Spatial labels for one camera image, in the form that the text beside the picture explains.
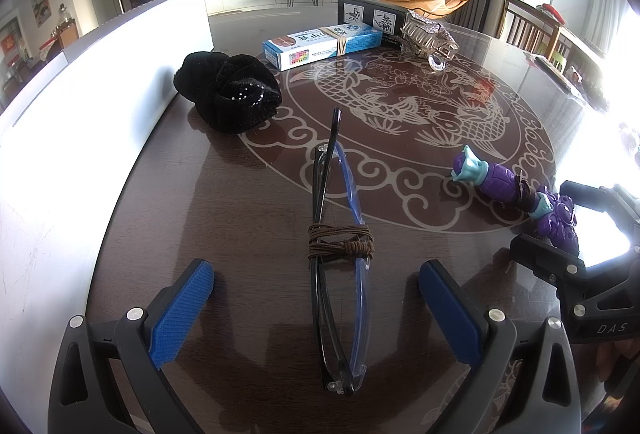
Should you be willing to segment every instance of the blue textured pad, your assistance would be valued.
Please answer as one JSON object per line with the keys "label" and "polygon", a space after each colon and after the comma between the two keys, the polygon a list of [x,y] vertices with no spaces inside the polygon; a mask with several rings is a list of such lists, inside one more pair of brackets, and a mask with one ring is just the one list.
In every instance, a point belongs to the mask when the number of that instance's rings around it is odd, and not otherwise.
{"label": "blue textured pad", "polygon": [[482,335],[447,283],[429,262],[420,267],[420,293],[453,354],[473,369],[482,359]]}
{"label": "blue textured pad", "polygon": [[156,369],[172,362],[213,290],[213,268],[203,261],[162,313],[151,333],[149,357]]}

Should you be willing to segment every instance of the black box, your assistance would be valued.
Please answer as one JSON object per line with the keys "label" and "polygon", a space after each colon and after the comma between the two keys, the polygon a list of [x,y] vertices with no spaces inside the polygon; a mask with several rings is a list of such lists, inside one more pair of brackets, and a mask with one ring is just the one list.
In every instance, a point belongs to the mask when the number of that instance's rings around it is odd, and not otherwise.
{"label": "black box", "polygon": [[373,26],[382,31],[382,44],[393,48],[400,48],[400,28],[408,12],[408,8],[382,1],[338,0],[338,24],[359,22]]}

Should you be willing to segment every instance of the blue gripper pad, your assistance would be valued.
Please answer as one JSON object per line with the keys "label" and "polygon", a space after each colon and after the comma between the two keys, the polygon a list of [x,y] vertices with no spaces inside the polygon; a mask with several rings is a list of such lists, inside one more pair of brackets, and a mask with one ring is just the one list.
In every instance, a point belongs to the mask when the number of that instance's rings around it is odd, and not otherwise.
{"label": "blue gripper pad", "polygon": [[418,281],[456,359],[475,368],[482,359],[486,320],[439,261],[423,263]]}
{"label": "blue gripper pad", "polygon": [[164,303],[166,307],[158,319],[152,315],[152,306],[156,299],[149,305],[147,321],[151,319],[154,322],[151,324],[149,357],[156,369],[160,369],[165,362],[175,360],[191,326],[211,295],[213,281],[211,264],[204,259],[194,259],[172,287],[165,288],[158,294],[158,300],[162,301],[162,297],[164,300],[171,299],[170,302]]}

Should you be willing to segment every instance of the box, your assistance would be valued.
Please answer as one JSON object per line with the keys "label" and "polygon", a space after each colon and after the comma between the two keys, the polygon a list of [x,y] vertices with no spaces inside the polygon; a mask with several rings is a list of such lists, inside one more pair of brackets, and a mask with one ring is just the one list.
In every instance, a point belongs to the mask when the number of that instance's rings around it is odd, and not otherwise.
{"label": "box", "polygon": [[[327,29],[346,39],[344,53],[375,48],[382,42],[382,32],[364,23],[336,24]],[[323,32],[322,28],[315,28],[266,40],[262,48],[267,60],[278,70],[285,71],[337,55],[338,39]]]}
{"label": "box", "polygon": [[383,32],[382,44],[400,48],[408,8],[372,0],[338,0],[338,24],[365,23]]}

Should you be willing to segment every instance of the white square label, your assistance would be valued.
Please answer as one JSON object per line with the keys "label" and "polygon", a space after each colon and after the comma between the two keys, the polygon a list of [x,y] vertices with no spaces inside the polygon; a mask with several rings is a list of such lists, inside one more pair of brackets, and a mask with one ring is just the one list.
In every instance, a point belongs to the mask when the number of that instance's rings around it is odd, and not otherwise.
{"label": "white square label", "polygon": [[342,15],[345,23],[361,23],[362,16],[364,15],[364,7],[345,3]]}
{"label": "white square label", "polygon": [[385,34],[393,35],[396,30],[396,15],[382,10],[374,10],[373,24],[371,26]]}

